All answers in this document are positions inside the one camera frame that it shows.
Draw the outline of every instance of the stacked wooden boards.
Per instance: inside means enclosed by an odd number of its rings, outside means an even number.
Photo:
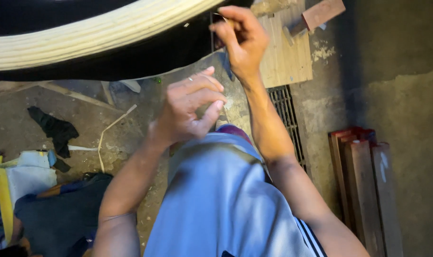
[[[353,127],[329,133],[343,222],[372,257],[402,257],[389,144],[375,131]]]
[[[305,0],[297,0],[295,5],[259,18],[259,22],[270,37],[270,44],[261,62],[260,70],[266,88],[288,85],[313,79],[308,33],[295,40],[290,46],[282,32],[282,27],[294,27],[302,19]]]

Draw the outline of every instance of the metal grate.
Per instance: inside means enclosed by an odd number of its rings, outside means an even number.
[[[302,150],[302,143],[300,143],[299,128],[297,127],[296,114],[294,112],[293,98],[291,97],[291,90],[288,85],[282,85],[267,89],[267,93],[270,96],[270,100],[273,106],[277,110],[286,130],[289,133],[289,137],[293,141],[296,158],[307,172],[304,152]]]

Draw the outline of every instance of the blue fabric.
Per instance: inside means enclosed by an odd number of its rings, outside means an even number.
[[[288,203],[244,139],[209,133],[169,162],[145,257],[310,257]]]

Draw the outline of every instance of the dirty floor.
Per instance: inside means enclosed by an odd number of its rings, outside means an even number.
[[[290,86],[308,170],[339,216],[327,133],[350,125],[376,129],[379,141],[391,145],[404,256],[433,256],[433,0],[357,0],[345,5],[346,12],[330,21],[326,30],[311,32],[314,79]],[[105,132],[101,156],[106,172],[116,174],[142,142],[149,122],[160,111],[167,85],[210,65],[225,85],[228,119],[251,135],[240,83],[231,82],[219,58],[206,58],[161,76],[159,84],[153,79],[139,81],[139,94],[111,83],[118,108],[138,107]],[[98,81],[56,83],[105,101]],[[33,105],[76,127],[80,137],[69,144],[90,148],[97,147],[102,130],[120,116],[39,87],[0,96],[0,149],[7,160],[22,150],[53,148],[27,114],[26,108]],[[72,151],[65,161],[72,169],[57,172],[59,183],[100,169],[97,152]],[[142,251],[166,190],[167,170],[165,153],[137,212]]]

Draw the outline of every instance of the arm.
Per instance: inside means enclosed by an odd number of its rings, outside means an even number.
[[[249,9],[228,6],[219,12],[234,20],[234,28],[220,22],[210,29],[227,46],[231,69],[247,95],[254,143],[266,161],[274,185],[288,201],[293,215],[309,224],[328,256],[368,257],[356,236],[328,208],[295,158],[293,143],[259,73],[268,45],[264,29]]]
[[[135,213],[155,175],[159,158],[173,143],[204,137],[227,102],[210,67],[171,84],[162,113],[151,123],[139,150],[107,187],[99,210],[94,256],[140,256]],[[200,120],[196,109],[213,102]]]

